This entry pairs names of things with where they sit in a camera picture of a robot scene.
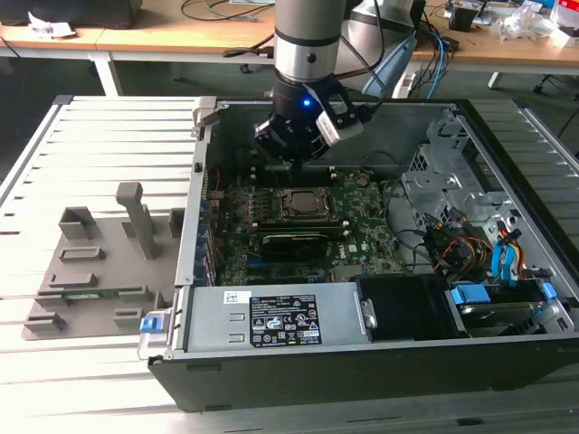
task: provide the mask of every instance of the blue drive bracket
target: blue drive bracket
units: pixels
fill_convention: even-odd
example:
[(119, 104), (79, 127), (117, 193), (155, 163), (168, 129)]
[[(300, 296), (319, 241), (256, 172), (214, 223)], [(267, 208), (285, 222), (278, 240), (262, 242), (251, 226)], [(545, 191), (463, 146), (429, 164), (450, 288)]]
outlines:
[(487, 289), (480, 284), (458, 285), (451, 290), (451, 295), (455, 305), (490, 303)]

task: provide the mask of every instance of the blue cable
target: blue cable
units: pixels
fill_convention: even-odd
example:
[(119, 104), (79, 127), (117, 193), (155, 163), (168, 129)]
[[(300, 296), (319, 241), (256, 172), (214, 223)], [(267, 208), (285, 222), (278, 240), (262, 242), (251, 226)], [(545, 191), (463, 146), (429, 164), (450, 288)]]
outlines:
[(439, 61), (439, 63), (438, 63), (438, 70), (436, 71), (436, 77), (434, 77), (434, 83), (432, 84), (431, 91), (428, 92), (428, 97), (426, 97), (426, 99), (430, 99), (432, 94), (436, 90), (436, 88), (438, 86), (438, 82), (441, 79), (442, 64), (444, 63), (444, 42), (442, 42), (441, 37), (438, 34), (436, 34), (435, 32), (429, 32), (429, 33), (431, 35), (433, 35), (438, 40), (438, 45), (441, 49), (441, 61)]

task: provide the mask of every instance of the small green circuit board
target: small green circuit board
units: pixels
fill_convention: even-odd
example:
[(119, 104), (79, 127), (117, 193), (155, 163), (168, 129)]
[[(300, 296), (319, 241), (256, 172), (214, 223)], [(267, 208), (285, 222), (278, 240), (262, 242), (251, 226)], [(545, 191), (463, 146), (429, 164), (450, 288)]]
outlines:
[[(358, 170), (337, 171), (337, 180), (326, 187), (300, 187), (293, 191), (308, 192), (323, 201), (316, 212), (324, 217), (312, 228), (308, 222), (291, 221), (284, 196), (290, 189), (261, 189), (249, 185), (230, 185), (224, 189), (219, 223), (214, 231), (218, 240), (217, 284), (267, 285), (348, 281), (358, 274), (400, 273), (403, 271), (394, 241), (383, 218), (383, 197), (379, 186)], [(301, 214), (316, 219), (314, 212)], [(255, 221), (288, 222), (290, 233), (315, 233), (324, 220), (337, 225), (347, 220), (343, 240), (328, 241), (323, 258), (304, 262), (267, 261), (261, 255), (262, 233), (255, 230)]]

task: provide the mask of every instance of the blue latch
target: blue latch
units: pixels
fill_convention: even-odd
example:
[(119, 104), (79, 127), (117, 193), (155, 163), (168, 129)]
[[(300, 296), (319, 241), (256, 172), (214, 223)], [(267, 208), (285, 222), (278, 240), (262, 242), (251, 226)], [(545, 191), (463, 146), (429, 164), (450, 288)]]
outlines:
[(163, 333), (163, 318), (160, 316), (146, 316), (141, 319), (139, 330), (141, 333)]
[(495, 244), (490, 262), (490, 270), (492, 271), (493, 277), (497, 278), (500, 275), (501, 280), (506, 282), (510, 287), (514, 287), (517, 285), (517, 282), (510, 276), (510, 269), (515, 261), (515, 249), (509, 245), (501, 245), (501, 241), (502, 239), (499, 238), (497, 244)]
[(553, 288), (553, 285), (550, 283), (544, 283), (541, 290), (543, 291), (543, 294), (545, 294), (547, 301), (557, 298), (557, 291), (555, 291), (555, 288)]
[(451, 290), (454, 304), (490, 303), (489, 293), (484, 285), (458, 285)]

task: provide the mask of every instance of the desk leg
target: desk leg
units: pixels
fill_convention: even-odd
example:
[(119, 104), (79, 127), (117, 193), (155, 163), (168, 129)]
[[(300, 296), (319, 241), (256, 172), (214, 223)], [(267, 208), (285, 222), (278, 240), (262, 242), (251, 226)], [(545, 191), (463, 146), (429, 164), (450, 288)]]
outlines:
[(7, 57), (0, 57), (0, 75), (12, 75), (14, 70)]
[(107, 97), (118, 97), (123, 94), (115, 63), (108, 52), (94, 52), (90, 55), (99, 73), (100, 83)]
[(496, 89), (498, 87), (498, 84), (500, 83), (500, 79), (502, 78), (502, 73), (501, 72), (493, 72), (492, 73), (492, 77), (490, 77), (489, 80), (489, 89)]
[(180, 81), (183, 79), (183, 63), (180, 61), (171, 62), (171, 76), (175, 81)]

